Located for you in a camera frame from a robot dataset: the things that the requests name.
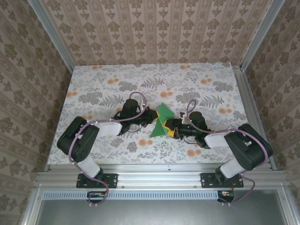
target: gray leaf pattern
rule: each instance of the gray leaf pattern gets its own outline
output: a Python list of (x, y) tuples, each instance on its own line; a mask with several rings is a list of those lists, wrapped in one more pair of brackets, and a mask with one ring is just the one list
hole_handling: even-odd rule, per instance
[[(151, 109), (157, 110), (164, 102), (175, 117), (196, 99), (196, 110), (212, 130), (236, 128), (247, 122), (228, 63), (77, 66), (53, 143), (78, 115), (91, 121), (111, 118), (132, 91), (142, 92)], [(142, 100), (138, 94), (132, 98), (139, 103)], [(1, 130), (17, 132), (10, 122), (1, 120)], [(201, 149), (166, 135), (150, 138), (154, 126), (136, 131), (139, 126), (132, 125), (132, 133), (96, 138), (91, 155), (99, 164), (222, 163), (232, 157), (227, 148)], [(48, 163), (67, 164), (68, 158), (54, 144)], [(21, 167), (19, 174), (23, 172), (26, 170)]]

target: gray floor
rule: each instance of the gray floor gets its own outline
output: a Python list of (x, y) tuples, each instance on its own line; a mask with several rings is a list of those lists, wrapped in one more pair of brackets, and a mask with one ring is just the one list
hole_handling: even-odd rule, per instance
[(82, 200), (43, 201), (38, 225), (286, 225), (276, 191), (254, 191), (244, 201)]

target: wall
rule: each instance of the wall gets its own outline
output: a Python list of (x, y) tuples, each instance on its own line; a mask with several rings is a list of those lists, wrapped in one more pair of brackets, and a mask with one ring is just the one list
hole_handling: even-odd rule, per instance
[(76, 65), (239, 64), (270, 0), (42, 0)]
[(26, 0), (0, 1), (0, 224), (24, 213), (44, 170), (70, 73)]
[(277, 166), (300, 207), (300, 1), (285, 1), (246, 73)]

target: floral table surface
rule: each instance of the floral table surface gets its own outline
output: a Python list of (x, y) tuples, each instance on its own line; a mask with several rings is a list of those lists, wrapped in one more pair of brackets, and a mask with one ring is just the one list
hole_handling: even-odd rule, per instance
[[(151, 109), (164, 102), (178, 116), (191, 99), (210, 129), (236, 128), (247, 122), (230, 63), (77, 66), (61, 112), (48, 164), (69, 164), (56, 146), (76, 116), (87, 120), (112, 117), (129, 94), (142, 92)], [(99, 164), (222, 163), (228, 148), (202, 149), (168, 136), (150, 138), (155, 124), (135, 133), (97, 138), (91, 155)]]

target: green fabric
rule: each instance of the green fabric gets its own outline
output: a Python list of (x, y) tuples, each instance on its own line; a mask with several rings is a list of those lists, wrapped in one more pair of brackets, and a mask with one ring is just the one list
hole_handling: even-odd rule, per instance
[(168, 129), (163, 128), (162, 125), (166, 120), (174, 117), (174, 113), (164, 103), (162, 103), (161, 106), (159, 107), (158, 113), (159, 113), (160, 117), (156, 121), (156, 125), (155, 125), (150, 137), (166, 135), (168, 132)]

